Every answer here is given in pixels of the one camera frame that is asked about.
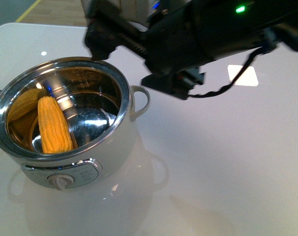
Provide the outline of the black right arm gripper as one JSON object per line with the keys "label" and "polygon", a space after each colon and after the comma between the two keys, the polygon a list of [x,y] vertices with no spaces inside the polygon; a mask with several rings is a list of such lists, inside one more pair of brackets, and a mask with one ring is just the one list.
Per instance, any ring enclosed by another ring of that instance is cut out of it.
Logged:
{"label": "black right arm gripper", "polygon": [[151,75],[141,84],[150,89],[186,100],[189,91],[203,79],[197,68],[212,61],[198,37],[200,11],[187,4],[165,15],[143,34],[129,22],[94,18],[87,27],[85,45],[93,60],[106,60],[118,46],[145,59]]}

